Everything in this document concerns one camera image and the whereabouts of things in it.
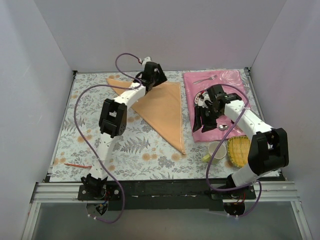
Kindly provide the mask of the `orange satin napkin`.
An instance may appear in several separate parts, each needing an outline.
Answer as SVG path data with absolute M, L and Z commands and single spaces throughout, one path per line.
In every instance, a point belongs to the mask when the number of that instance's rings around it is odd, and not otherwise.
M 165 82 L 154 87 L 128 110 L 121 151 L 144 149 L 185 154 L 181 84 Z

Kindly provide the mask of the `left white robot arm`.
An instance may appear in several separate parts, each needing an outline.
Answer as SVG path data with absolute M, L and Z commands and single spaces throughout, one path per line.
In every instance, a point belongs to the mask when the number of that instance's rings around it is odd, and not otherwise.
M 147 61 L 129 87 L 123 87 L 123 93 L 113 99 L 105 99 L 99 118 L 100 139 L 97 149 L 97 162 L 92 164 L 89 174 L 81 178 L 87 193 L 95 200 L 103 199 L 108 193 L 106 182 L 110 174 L 104 163 L 111 156 L 115 143 L 125 132 L 127 112 L 140 98 L 152 88 L 167 81 L 160 64 Z

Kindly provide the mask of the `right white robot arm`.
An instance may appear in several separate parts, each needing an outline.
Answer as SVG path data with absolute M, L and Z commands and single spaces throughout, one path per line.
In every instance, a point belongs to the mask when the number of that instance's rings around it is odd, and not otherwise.
M 233 124 L 223 136 L 223 141 L 235 127 L 248 137 L 250 148 L 244 167 L 230 174 L 225 185 L 219 188 L 205 179 L 210 191 L 227 192 L 230 198 L 237 199 L 259 178 L 289 164 L 288 135 L 283 128 L 274 128 L 260 119 L 248 107 L 249 99 L 240 89 L 232 86 L 236 92 L 226 93 L 225 86 L 224 83 L 212 85 L 195 95 L 192 130 L 211 131 L 217 127 L 217 119 L 226 116 Z

